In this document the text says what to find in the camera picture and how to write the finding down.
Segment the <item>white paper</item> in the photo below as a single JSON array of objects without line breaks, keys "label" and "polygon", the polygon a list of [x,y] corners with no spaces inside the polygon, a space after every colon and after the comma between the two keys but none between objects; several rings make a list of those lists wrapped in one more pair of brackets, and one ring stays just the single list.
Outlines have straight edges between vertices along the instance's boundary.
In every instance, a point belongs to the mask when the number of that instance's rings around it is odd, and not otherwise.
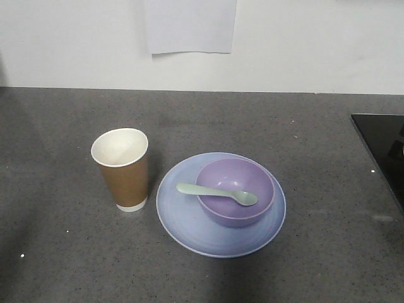
[{"label": "white paper", "polygon": [[148,49],[232,52],[237,0],[144,0]]}]

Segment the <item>bowl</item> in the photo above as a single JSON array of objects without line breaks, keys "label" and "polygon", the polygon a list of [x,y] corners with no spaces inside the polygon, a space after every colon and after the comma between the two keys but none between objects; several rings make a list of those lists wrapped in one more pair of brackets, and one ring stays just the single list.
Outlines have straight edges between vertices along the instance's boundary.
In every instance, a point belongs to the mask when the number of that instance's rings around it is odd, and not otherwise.
[{"label": "bowl", "polygon": [[273,180],[252,160],[229,158],[211,162],[199,172],[196,184],[226,191],[249,191],[258,197],[256,204],[242,206],[232,198],[198,196],[205,213],[216,223],[228,227],[257,222],[273,203]]}]

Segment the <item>bowl rim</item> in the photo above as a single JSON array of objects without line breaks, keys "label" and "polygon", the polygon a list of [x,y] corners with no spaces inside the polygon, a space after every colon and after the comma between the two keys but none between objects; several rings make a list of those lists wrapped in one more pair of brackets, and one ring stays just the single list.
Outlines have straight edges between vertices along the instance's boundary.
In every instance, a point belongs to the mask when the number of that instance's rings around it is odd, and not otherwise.
[{"label": "bowl rim", "polygon": [[255,218],[255,217],[258,217],[258,216],[262,215],[262,214],[263,214],[264,212],[266,212],[266,211],[272,206],[272,204],[273,204],[274,196],[275,196],[275,184],[274,184],[274,182],[273,182],[272,177],[266,172],[266,169],[265,169],[261,164],[255,162],[254,160],[251,160],[251,159],[248,159],[248,158],[246,158],[246,159],[239,159],[239,158],[223,158],[223,159],[219,159],[219,160],[212,161],[212,162],[206,164],[204,167],[202,167],[202,169],[199,170],[199,172],[198,172],[198,174],[196,175],[196,178],[195,178],[195,184],[196,184],[196,181],[198,180],[198,177],[199,177],[200,173],[201,173],[207,166],[209,166],[209,165],[211,165],[211,164],[213,164],[213,163],[215,163],[215,162],[221,162],[221,161],[224,161],[224,160],[236,160],[236,161],[248,162],[249,164],[253,164],[253,165],[257,166],[260,170],[262,170],[262,171],[264,172],[264,174],[269,178],[269,180],[270,180],[270,182],[271,182],[271,187],[272,187],[272,197],[271,197],[271,201],[270,201],[270,202],[268,203],[268,205],[267,205],[263,210],[261,210],[259,213],[256,213],[256,214],[251,215],[251,216],[248,216],[248,217],[229,217],[229,216],[225,216],[225,215],[222,215],[222,214],[220,214],[220,213],[217,213],[217,212],[215,212],[214,210],[212,210],[211,208],[209,208],[209,207],[202,201],[202,199],[200,198],[200,196],[197,196],[200,205],[201,205],[202,207],[204,207],[206,210],[208,210],[210,213],[212,213],[212,214],[214,214],[214,215],[216,215],[216,216],[218,216],[218,217],[220,217],[220,218],[229,219],[229,220],[248,220],[248,219],[252,219],[252,218]]}]

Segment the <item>mint green spoon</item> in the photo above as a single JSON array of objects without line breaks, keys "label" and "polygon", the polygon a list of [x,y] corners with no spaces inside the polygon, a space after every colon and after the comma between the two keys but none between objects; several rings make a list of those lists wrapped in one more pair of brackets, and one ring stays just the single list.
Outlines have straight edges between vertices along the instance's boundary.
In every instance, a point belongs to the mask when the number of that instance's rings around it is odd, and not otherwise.
[{"label": "mint green spoon", "polygon": [[247,191],[223,191],[221,189],[181,182],[177,184],[176,188],[180,193],[183,194],[229,197],[243,206],[254,205],[258,201],[258,198],[255,194],[249,193]]}]

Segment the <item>plate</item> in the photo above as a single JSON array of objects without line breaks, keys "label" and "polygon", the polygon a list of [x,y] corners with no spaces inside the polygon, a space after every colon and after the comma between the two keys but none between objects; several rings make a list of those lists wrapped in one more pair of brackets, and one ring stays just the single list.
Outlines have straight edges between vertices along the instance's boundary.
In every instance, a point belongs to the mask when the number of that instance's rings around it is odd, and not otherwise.
[{"label": "plate", "polygon": [[156,198],[158,217],[169,235],[185,248],[213,258],[235,258],[261,249],[279,233],[286,215],[282,188],[264,167],[275,183],[274,202],[260,221],[247,227],[232,228],[215,223],[204,213],[197,196],[176,190],[178,182],[195,183],[198,172],[206,164],[224,158],[252,161],[232,153],[203,153],[185,159],[165,175]]}]

